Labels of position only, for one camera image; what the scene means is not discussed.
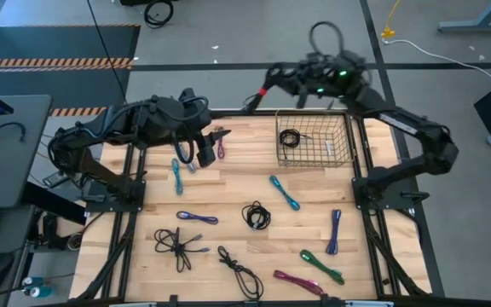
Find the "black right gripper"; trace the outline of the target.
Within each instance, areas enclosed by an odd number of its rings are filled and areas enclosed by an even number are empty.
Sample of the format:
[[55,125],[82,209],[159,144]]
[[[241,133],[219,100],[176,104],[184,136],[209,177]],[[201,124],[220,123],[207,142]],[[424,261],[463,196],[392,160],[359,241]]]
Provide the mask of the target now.
[[267,94],[268,90],[277,86],[285,92],[298,92],[297,109],[304,109],[309,92],[314,86],[308,83],[314,63],[300,61],[298,66],[288,71],[283,62],[276,62],[266,72],[266,81],[263,83],[253,99],[245,105],[246,112],[254,112]]

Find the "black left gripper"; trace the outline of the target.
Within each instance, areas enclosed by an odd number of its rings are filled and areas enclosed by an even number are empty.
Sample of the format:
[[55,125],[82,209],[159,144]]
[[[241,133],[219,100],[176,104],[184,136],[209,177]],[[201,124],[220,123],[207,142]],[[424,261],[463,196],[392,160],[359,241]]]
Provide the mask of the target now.
[[215,161],[216,156],[213,150],[213,145],[217,145],[222,141],[224,136],[231,132],[231,130],[216,130],[204,136],[202,130],[210,123],[211,115],[209,111],[204,111],[201,115],[186,121],[186,126],[192,133],[193,139],[198,148],[196,157],[201,167],[207,167]]

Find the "gold wire basket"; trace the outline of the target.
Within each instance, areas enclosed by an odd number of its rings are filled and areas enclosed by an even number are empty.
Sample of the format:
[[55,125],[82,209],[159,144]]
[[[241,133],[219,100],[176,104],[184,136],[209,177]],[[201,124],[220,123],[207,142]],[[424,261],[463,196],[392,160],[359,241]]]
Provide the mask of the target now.
[[[275,113],[276,155],[286,167],[336,168],[353,161],[349,117],[344,112],[279,110]],[[332,144],[328,156],[325,140]]]

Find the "black striped-edge floor mat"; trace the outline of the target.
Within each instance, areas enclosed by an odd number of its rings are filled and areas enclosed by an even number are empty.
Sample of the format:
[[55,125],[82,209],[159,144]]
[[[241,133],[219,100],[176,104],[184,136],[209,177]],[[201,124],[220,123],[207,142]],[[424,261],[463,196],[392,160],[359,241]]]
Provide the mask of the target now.
[[0,68],[0,96],[49,95],[53,117],[97,115],[124,104],[130,69]]
[[140,26],[0,26],[0,67],[99,66],[131,62]]

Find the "blue-grey leg desk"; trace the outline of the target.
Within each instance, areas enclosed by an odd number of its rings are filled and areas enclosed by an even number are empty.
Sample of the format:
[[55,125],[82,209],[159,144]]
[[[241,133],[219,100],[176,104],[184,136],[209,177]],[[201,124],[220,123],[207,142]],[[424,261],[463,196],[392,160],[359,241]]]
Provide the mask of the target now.
[[491,3],[475,20],[440,22],[439,32],[491,32]]

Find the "black side desk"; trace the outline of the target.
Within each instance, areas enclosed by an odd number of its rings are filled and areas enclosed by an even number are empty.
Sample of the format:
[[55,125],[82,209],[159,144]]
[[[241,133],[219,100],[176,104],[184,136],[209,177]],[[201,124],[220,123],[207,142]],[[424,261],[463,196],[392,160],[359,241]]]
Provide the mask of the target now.
[[4,96],[0,115],[0,209],[19,205],[52,106],[52,97]]

